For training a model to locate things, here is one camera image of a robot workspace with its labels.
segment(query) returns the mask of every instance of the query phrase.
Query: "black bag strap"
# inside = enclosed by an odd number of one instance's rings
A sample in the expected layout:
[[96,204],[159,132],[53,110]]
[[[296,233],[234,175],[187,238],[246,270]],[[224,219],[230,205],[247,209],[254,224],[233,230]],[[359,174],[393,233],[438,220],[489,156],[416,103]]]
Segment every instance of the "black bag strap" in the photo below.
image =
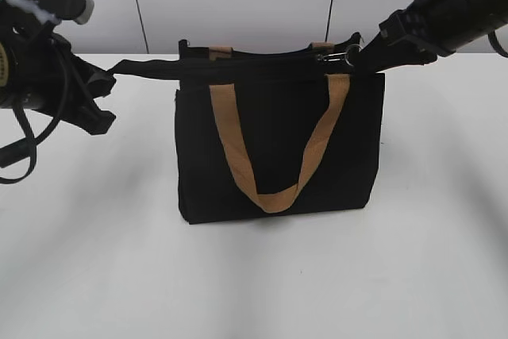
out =
[[181,59],[178,61],[122,60],[108,70],[111,75],[135,75],[148,79],[199,81],[225,84],[242,80],[315,80],[323,75],[351,73],[352,69],[342,62],[323,63],[315,53],[299,57],[281,57],[251,60],[248,58],[210,61],[209,59]]

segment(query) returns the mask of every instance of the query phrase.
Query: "black cable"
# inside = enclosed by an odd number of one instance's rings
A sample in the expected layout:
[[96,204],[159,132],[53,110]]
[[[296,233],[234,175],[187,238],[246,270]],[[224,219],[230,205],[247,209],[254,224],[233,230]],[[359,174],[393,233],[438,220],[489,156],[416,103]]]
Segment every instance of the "black cable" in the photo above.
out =
[[14,102],[13,112],[14,115],[16,116],[17,123],[19,123],[19,126],[21,127],[23,133],[25,134],[25,142],[29,150],[30,164],[28,170],[21,178],[7,179],[0,177],[0,184],[15,184],[21,182],[22,180],[28,178],[32,174],[33,170],[37,165],[37,143],[35,135],[33,134],[32,126],[30,125],[30,122],[26,117],[25,110],[23,109],[23,102],[20,98],[18,98]]
[[[60,104],[53,119],[51,120],[49,125],[44,129],[44,131],[37,138],[35,138],[36,151],[37,146],[42,142],[44,142],[55,131],[58,124],[62,121],[62,117],[64,115],[65,108],[67,106],[67,101],[69,98],[71,88],[71,79],[68,70],[68,65],[71,65],[71,63],[65,60],[65,55],[60,51],[59,48],[55,47],[55,52],[63,74],[62,97],[60,98]],[[31,144],[28,142],[26,135],[24,139],[14,142],[4,148],[0,148],[0,168],[9,167],[10,165],[20,162],[26,159],[27,157],[31,157],[32,155],[31,150],[32,147]],[[25,179],[25,177],[16,179],[16,181],[6,184],[17,183],[23,179]]]
[[498,35],[494,31],[493,33],[489,33],[489,42],[491,43],[492,48],[501,56],[506,57],[508,59],[508,52],[501,46],[499,42]]
[[56,111],[55,117],[53,117],[48,127],[46,127],[46,129],[44,129],[44,131],[36,138],[37,144],[44,142],[53,133],[53,131],[55,131],[58,124],[62,121],[62,117],[67,106],[67,100],[69,99],[69,90],[71,89],[71,79],[69,77],[69,70],[67,67],[67,64],[69,63],[66,62],[64,54],[62,54],[59,48],[55,47],[55,52],[58,56],[58,63],[63,74],[62,97],[60,99],[60,104],[58,105],[58,110]]
[[326,36],[325,41],[328,41],[328,36],[330,33],[330,23],[332,22],[332,12],[333,12],[333,0],[330,0],[330,8],[328,11],[328,23],[326,24]]

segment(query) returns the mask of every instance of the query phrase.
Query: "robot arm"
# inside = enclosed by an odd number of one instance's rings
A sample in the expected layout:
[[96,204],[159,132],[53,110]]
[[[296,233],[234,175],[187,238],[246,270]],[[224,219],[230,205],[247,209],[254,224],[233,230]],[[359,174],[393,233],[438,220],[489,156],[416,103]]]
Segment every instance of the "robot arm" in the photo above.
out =
[[[359,71],[429,64],[508,24],[508,0],[414,0],[380,24],[379,35],[356,58]],[[502,53],[500,45],[493,44]]]

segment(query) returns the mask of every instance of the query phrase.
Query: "tan strap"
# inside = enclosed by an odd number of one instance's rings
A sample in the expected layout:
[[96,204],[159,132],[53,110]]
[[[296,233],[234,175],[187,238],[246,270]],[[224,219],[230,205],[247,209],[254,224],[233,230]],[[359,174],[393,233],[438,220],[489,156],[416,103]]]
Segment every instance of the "tan strap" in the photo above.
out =
[[210,85],[215,123],[235,183],[244,194],[268,214],[277,214],[290,208],[323,159],[329,138],[341,115],[350,87],[349,75],[327,75],[327,77],[329,107],[316,124],[306,145],[298,183],[272,195],[260,195],[257,192],[256,178],[241,132],[234,84]]
[[231,47],[209,47],[210,60],[230,59],[233,56],[233,48]]
[[326,49],[326,53],[330,55],[335,52],[335,44],[334,43],[312,43],[310,45],[313,50],[317,49]]

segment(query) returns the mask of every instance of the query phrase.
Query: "metal clip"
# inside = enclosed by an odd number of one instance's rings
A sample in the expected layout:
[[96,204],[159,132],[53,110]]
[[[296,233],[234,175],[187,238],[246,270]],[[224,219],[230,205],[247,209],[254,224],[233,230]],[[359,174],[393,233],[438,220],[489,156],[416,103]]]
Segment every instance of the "metal clip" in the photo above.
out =
[[351,44],[346,48],[345,52],[333,53],[331,55],[319,55],[317,60],[324,63],[344,61],[350,67],[354,67],[349,60],[349,55],[354,48],[359,48],[361,51],[363,47],[360,44]]

